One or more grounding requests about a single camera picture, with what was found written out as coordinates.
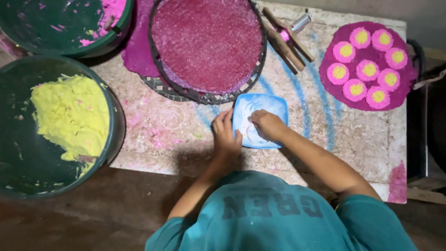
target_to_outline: hand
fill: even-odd
[[[238,157],[242,150],[242,134],[237,130],[234,138],[232,132],[233,113],[234,109],[221,112],[212,122],[215,156],[228,160]]]
[[[280,142],[289,130],[279,116],[263,109],[253,112],[249,120],[272,141]]]

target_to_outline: metal cylinder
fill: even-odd
[[[291,30],[297,34],[301,30],[304,29],[304,27],[311,22],[311,17],[308,15],[308,13],[305,13],[303,16],[301,16],[299,19],[294,21],[294,23],[291,24]]]

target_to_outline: wooden tool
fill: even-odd
[[[305,68],[305,63],[296,49],[302,53],[309,62],[314,61],[314,57],[297,38],[297,35],[292,30],[292,26],[288,26],[281,22],[268,8],[263,8],[262,13],[273,27],[271,28],[269,25],[264,24],[269,43],[282,57],[286,65],[294,74],[297,74],[297,70],[302,71]]]

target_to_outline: person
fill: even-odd
[[[359,173],[272,113],[255,111],[250,119],[339,195],[336,211],[310,188],[232,170],[242,147],[232,114],[222,112],[213,121],[212,162],[147,240],[146,251],[416,250],[398,217]]]

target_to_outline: teal t-shirt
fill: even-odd
[[[315,191],[256,171],[224,177],[197,221],[172,218],[146,251],[416,250],[398,217],[365,195],[336,212]]]

